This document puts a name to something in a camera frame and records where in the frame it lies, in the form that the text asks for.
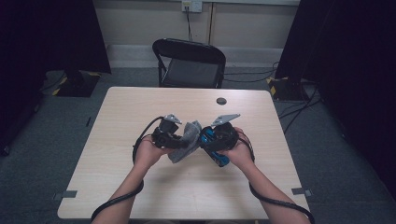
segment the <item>black folding chair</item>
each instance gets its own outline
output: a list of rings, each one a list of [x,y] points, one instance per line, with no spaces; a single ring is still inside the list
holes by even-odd
[[[221,88],[226,59],[211,45],[171,38],[152,45],[158,59],[160,87]],[[165,66],[163,58],[171,59]]]

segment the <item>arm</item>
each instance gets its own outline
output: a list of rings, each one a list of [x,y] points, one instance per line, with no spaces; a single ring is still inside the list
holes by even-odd
[[[171,151],[172,149],[170,148],[155,147],[151,137],[145,137],[137,150],[134,167],[111,196],[110,200],[137,189],[149,168],[154,165],[162,155],[170,153]],[[135,196],[109,206],[98,214],[93,223],[128,223],[131,209],[134,205],[134,198]]]
[[[237,132],[243,133],[241,129],[236,127],[235,129]],[[248,142],[243,134],[239,134],[239,137]],[[248,182],[260,195],[283,202],[294,203],[291,198],[289,198],[285,193],[277,188],[259,170],[259,168],[250,158],[248,147],[241,141],[238,141],[232,150],[224,150],[220,153],[230,158],[230,161],[236,165],[242,171],[242,173],[244,173]],[[310,223],[305,214],[294,209],[265,203],[263,201],[261,201],[261,204],[269,219],[271,220],[271,223]]]

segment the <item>electrical outlet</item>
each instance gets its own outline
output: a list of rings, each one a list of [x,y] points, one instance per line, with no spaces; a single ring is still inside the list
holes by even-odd
[[[187,11],[186,8],[192,12],[192,1],[181,1],[181,11]]]
[[[202,12],[202,2],[192,1],[192,12]]]

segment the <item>person's right hand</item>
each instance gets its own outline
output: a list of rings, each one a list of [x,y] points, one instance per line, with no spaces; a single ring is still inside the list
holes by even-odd
[[[237,127],[234,128],[238,132],[239,138],[249,143],[248,139],[244,135],[244,131]],[[242,169],[244,166],[254,164],[251,159],[250,149],[240,140],[236,142],[235,146],[231,150],[222,150],[218,151],[218,153],[227,156],[239,169]]]

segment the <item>cable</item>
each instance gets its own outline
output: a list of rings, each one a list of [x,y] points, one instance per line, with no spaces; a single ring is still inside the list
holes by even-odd
[[[259,81],[263,81],[263,80],[265,80],[265,79],[267,79],[268,77],[270,77],[274,72],[275,72],[275,70],[271,70],[271,71],[268,71],[268,72],[261,72],[261,73],[239,73],[239,74],[237,74],[237,73],[234,73],[234,74],[224,74],[224,75],[254,75],[254,74],[267,74],[267,73],[271,73],[269,76],[267,76],[267,77],[263,77],[263,78],[260,78],[260,79],[256,79],[256,80],[250,80],[250,81],[240,81],[240,80],[232,80],[232,79],[227,79],[227,78],[224,78],[223,80],[225,80],[225,81],[231,81],[231,82],[259,82]]]
[[[118,198],[112,199],[107,201],[106,203],[103,203],[102,205],[100,205],[98,208],[96,208],[96,210],[92,213],[91,216],[91,222],[93,222],[93,220],[97,217],[97,215],[99,213],[101,213],[105,208],[108,208],[111,205],[114,205],[116,203],[120,203],[124,200],[127,200],[129,198],[134,197],[136,194],[140,193],[140,191],[142,191],[143,187],[145,186],[144,181],[142,180],[142,182],[140,182],[139,186],[137,187],[137,189],[135,189],[134,191],[124,194]]]
[[[267,74],[267,73],[271,73],[269,76],[264,77],[264,78],[260,78],[260,79],[257,79],[257,80],[251,80],[251,81],[239,81],[239,80],[231,80],[231,79],[223,79],[223,80],[231,81],[231,82],[259,82],[259,81],[263,81],[263,80],[267,79],[268,77],[270,77],[271,75],[274,74],[274,72],[276,71],[275,65],[276,65],[277,63],[279,63],[279,62],[273,63],[273,66],[272,66],[273,69],[270,70],[270,71],[267,71],[267,72],[225,73],[225,74],[224,74],[224,75],[227,75],[227,76],[234,76],[234,75],[257,75],[257,74]]]
[[[251,145],[250,140],[248,140],[248,142],[245,141],[244,139],[241,139],[241,138],[239,138],[239,140],[240,140],[242,143],[244,143],[244,144],[247,146],[247,148],[250,150],[250,157],[251,157],[251,159],[252,159],[253,162],[254,162],[253,146]],[[249,186],[249,188],[250,188],[250,192],[251,192],[257,199],[259,199],[260,201],[263,201],[263,202],[265,202],[265,203],[271,203],[271,204],[274,204],[274,205],[278,205],[278,206],[287,207],[287,208],[290,208],[290,209],[297,210],[297,211],[299,211],[299,212],[301,212],[301,213],[304,213],[304,214],[308,217],[308,219],[309,219],[309,221],[311,222],[311,224],[315,224],[314,216],[313,216],[308,210],[306,210],[305,208],[303,208],[303,207],[301,207],[301,206],[299,206],[299,205],[297,205],[297,204],[295,204],[295,203],[288,203],[288,202],[283,202],[283,201],[280,201],[280,200],[275,200],[275,199],[270,199],[270,198],[264,197],[264,196],[260,195],[260,194],[253,188],[253,186],[251,186],[250,182],[248,183],[248,186]]]
[[[295,204],[295,203],[288,203],[288,202],[283,202],[283,201],[280,201],[280,200],[275,200],[275,199],[270,199],[270,198],[264,197],[264,196],[260,195],[260,194],[253,188],[253,186],[251,186],[250,183],[248,183],[248,186],[249,186],[249,188],[250,188],[251,193],[254,195],[254,197],[256,197],[257,199],[259,199],[260,201],[263,201],[263,202],[265,202],[265,203],[271,203],[271,204],[275,204],[275,205],[278,205],[278,206],[287,207],[287,208],[291,208],[291,209],[297,210],[297,211],[299,211],[299,212],[301,212],[301,213],[304,213],[304,214],[308,217],[309,222],[311,222],[311,224],[315,224],[314,216],[313,216],[308,210],[306,210],[305,208],[303,208],[303,207],[301,207],[301,206],[299,206],[299,205],[297,205],[297,204]]]
[[[189,24],[189,40],[192,42],[192,34],[191,34],[191,28],[190,28],[190,8],[184,7],[184,9],[186,10],[187,23]]]
[[[288,110],[288,109],[290,109],[292,107],[298,106],[298,105],[303,105],[303,104],[305,104],[305,102],[300,102],[300,103],[296,103],[295,105],[288,106],[285,109],[283,109],[282,112],[277,115],[277,117],[280,118],[280,117],[282,117],[283,113],[286,112],[286,110]]]
[[[211,4],[210,4],[210,7],[209,7],[209,11],[210,11],[210,15],[209,15],[209,19],[210,19],[210,22],[209,22],[209,34],[208,34],[208,40],[207,40],[207,43],[212,43],[212,24],[214,24],[214,21],[213,21],[213,18],[214,18],[214,14],[215,14],[215,10],[213,10],[213,8],[214,8],[214,3],[212,2]]]
[[[149,127],[151,127],[151,125],[157,121],[158,119],[163,119],[163,117],[158,117],[156,119],[154,119],[152,122],[150,122],[148,124],[148,126],[146,127],[146,129],[140,134],[139,138],[136,140],[136,143],[134,144],[134,151],[132,153],[132,161],[134,162],[134,159],[136,158],[136,152],[137,149],[139,148],[140,143],[142,142],[142,139],[145,137],[145,133],[146,131],[149,129]],[[92,216],[91,216],[91,222],[93,222],[93,220],[96,218],[96,216],[102,212],[104,209],[108,208],[111,205],[114,205],[116,203],[122,202],[124,200],[127,200],[129,198],[134,197],[136,194],[138,194],[140,191],[142,191],[143,187],[144,187],[144,181],[142,180],[142,182],[140,182],[139,186],[137,187],[137,189],[135,189],[134,191],[124,194],[118,198],[112,199],[107,201],[106,203],[103,203],[102,205],[100,205],[98,208],[95,209],[95,211],[93,212]]]
[[[286,134],[286,132],[288,131],[290,125],[297,119],[297,117],[301,114],[301,112],[303,112],[303,110],[305,110],[306,108],[308,108],[308,107],[310,106],[309,103],[311,103],[311,101],[314,99],[314,96],[315,96],[315,93],[317,92],[317,90],[318,90],[318,86],[315,87],[314,93],[312,93],[311,98],[309,98],[308,102],[306,102],[306,104],[303,106],[303,108],[296,110],[296,112],[297,112],[296,116],[294,116],[294,118],[293,118],[293,119],[291,120],[291,122],[288,124],[288,126],[286,127],[286,129],[283,131],[283,134]]]
[[[312,106],[312,105],[316,105],[316,104],[319,103],[319,102],[321,102],[321,98],[319,98],[316,102],[312,103],[312,104],[309,105],[308,107],[310,107],[310,106]],[[292,114],[297,113],[297,112],[299,112],[300,110],[304,110],[304,109],[305,109],[305,108],[302,107],[302,108],[300,108],[300,109],[293,110],[293,111],[291,111],[291,112],[289,112],[289,113],[287,113],[287,114],[285,114],[285,115],[280,116],[279,119],[283,119],[283,118],[285,118],[285,117],[287,117],[287,116],[289,116],[289,115],[292,115]]]

